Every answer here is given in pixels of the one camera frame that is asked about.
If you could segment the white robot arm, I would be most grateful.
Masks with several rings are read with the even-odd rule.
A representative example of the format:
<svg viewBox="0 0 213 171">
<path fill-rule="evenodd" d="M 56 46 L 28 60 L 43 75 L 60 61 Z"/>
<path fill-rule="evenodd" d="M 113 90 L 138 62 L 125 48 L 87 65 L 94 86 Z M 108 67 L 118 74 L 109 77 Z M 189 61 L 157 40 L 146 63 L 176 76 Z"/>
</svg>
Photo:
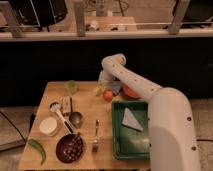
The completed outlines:
<svg viewBox="0 0 213 171">
<path fill-rule="evenodd" d="M 118 78 L 148 103 L 151 171 L 201 171 L 188 98 L 126 69 L 123 54 L 107 56 L 101 64 L 100 84 L 108 86 Z"/>
</svg>

